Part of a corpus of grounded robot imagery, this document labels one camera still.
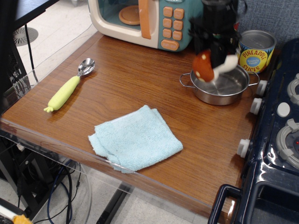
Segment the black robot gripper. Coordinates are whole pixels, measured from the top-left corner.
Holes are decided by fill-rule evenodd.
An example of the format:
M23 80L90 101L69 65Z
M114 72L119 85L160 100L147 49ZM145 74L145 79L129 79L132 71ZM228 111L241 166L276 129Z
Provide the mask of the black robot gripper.
M237 48L240 15L237 0L203 0L203 12L189 21L189 35L193 38L195 54L211 50L213 69L224 64L228 54Z

